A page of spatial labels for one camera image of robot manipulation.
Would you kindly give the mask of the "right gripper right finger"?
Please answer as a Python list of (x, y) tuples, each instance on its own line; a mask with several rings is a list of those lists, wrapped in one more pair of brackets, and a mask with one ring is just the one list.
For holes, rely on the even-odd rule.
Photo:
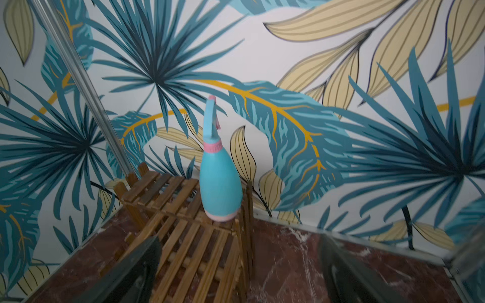
[(324, 234), (319, 260), (331, 302), (405, 302), (373, 270)]

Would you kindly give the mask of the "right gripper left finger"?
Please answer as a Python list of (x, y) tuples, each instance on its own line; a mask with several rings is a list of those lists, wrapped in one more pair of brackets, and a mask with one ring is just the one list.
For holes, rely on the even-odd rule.
[(143, 241), (93, 287), (73, 302), (149, 302), (162, 247), (158, 237)]

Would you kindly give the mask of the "wooden slatted step shelf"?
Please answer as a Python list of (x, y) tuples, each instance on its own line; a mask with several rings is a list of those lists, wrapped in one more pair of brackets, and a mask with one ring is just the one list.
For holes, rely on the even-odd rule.
[(113, 189), (137, 231), (128, 234), (102, 276), (152, 242), (157, 271), (150, 302), (246, 302), (255, 273), (251, 187), (228, 222), (208, 217), (196, 179), (160, 174), (146, 164)]

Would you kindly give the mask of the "blue spray bottle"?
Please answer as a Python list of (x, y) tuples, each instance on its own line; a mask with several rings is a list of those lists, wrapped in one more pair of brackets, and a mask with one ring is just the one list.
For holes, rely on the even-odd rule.
[(216, 97), (211, 95), (203, 118), (200, 194), (207, 217), (215, 222), (228, 222), (241, 208), (243, 191), (236, 166), (218, 134), (220, 128)]

